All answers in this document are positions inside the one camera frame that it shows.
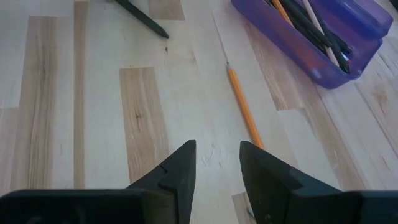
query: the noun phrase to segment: wood grain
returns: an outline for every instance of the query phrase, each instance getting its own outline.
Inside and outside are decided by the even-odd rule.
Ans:
[[[292,144],[300,170],[340,189],[333,168],[314,133],[305,108],[278,111],[278,115]]]
[[[135,182],[169,155],[169,144],[155,69],[121,69],[120,86],[130,181]]]
[[[379,123],[391,147],[398,155],[398,94],[395,93],[392,83],[379,81],[367,85],[357,84],[374,117]]]
[[[181,0],[149,0],[149,14],[153,19],[185,20]]]
[[[75,51],[75,92],[73,120],[73,158],[75,188],[85,187],[85,41],[87,2],[75,2],[74,10],[74,51]]]
[[[56,20],[29,17],[12,171],[13,189],[50,186],[57,71]]]
[[[256,220],[252,216],[250,201],[246,192],[233,195],[236,216],[239,224],[256,224]]]
[[[0,109],[0,196],[11,191],[18,108]]]
[[[333,91],[317,89],[366,188],[398,188],[398,158],[354,83]]]

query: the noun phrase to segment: purple pencil case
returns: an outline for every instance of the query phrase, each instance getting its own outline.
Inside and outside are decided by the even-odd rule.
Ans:
[[[338,88],[359,78],[387,35],[392,17],[373,0],[312,0],[328,28],[352,52],[350,74],[337,67],[264,0],[231,0],[233,6],[317,84]]]

